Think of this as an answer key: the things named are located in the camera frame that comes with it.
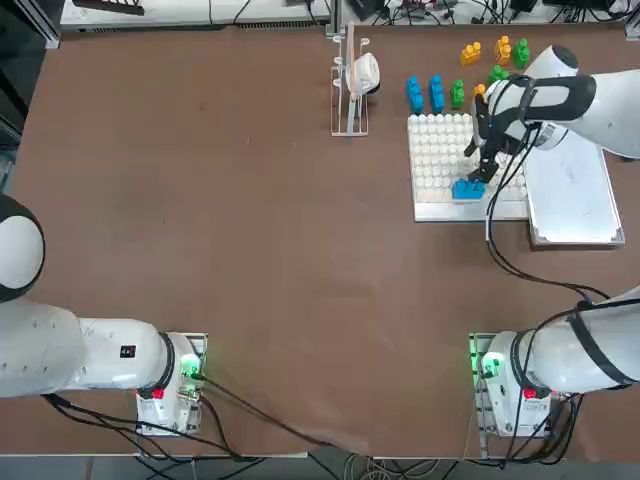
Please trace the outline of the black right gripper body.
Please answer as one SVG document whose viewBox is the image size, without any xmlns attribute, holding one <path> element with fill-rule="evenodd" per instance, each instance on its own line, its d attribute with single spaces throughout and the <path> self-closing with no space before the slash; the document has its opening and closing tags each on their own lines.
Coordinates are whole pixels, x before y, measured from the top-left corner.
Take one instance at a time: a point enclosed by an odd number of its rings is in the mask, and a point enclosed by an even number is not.
<svg viewBox="0 0 640 480">
<path fill-rule="evenodd" d="M 494 162 L 499 153 L 510 153 L 511 137 L 490 137 L 484 143 L 484 159 Z"/>
</svg>

